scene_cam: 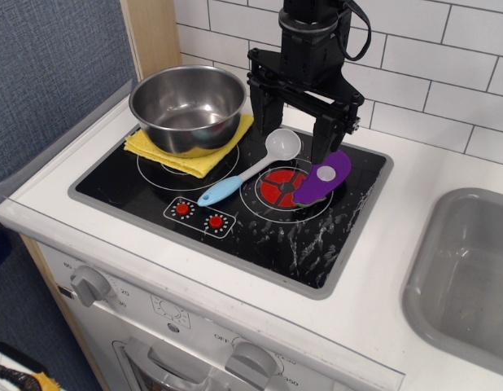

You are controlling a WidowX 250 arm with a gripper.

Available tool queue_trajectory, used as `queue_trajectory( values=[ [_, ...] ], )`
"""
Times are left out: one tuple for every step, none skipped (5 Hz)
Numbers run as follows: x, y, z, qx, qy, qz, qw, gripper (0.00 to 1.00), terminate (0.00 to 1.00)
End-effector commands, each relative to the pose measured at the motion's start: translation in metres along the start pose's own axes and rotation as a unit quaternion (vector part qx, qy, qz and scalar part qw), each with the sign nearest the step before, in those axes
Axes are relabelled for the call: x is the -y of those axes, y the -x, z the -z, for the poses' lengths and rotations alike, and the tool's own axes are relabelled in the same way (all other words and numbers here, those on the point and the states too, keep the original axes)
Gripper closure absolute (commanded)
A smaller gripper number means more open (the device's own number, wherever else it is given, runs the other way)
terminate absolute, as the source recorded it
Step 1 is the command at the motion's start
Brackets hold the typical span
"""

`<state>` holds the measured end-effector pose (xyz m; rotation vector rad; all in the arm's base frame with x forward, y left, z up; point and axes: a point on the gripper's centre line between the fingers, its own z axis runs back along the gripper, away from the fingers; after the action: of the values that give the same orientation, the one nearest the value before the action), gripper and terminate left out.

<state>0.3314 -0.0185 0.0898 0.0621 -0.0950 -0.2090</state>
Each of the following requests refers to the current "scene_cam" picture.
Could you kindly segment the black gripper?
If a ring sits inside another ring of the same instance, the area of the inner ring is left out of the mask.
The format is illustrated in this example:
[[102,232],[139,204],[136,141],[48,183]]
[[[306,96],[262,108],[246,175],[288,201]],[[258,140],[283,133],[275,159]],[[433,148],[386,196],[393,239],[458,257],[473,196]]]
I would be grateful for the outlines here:
[[268,135],[282,123],[287,103],[315,118],[311,161],[320,164],[335,152],[345,134],[359,125],[358,108],[363,95],[344,78],[348,29],[326,33],[284,31],[279,52],[253,48],[248,51],[250,99],[255,127]]

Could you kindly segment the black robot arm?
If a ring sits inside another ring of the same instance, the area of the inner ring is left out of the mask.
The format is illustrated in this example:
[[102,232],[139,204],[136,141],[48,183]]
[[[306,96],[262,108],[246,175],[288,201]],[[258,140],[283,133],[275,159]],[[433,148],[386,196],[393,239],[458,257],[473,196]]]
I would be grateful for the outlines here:
[[354,15],[370,23],[354,1],[285,1],[278,14],[281,50],[254,48],[247,54],[256,128],[262,134],[279,128],[285,105],[314,117],[311,161],[315,165],[357,129],[358,108],[365,102],[342,74],[345,61],[361,59],[371,43],[367,39],[356,55],[347,52]]

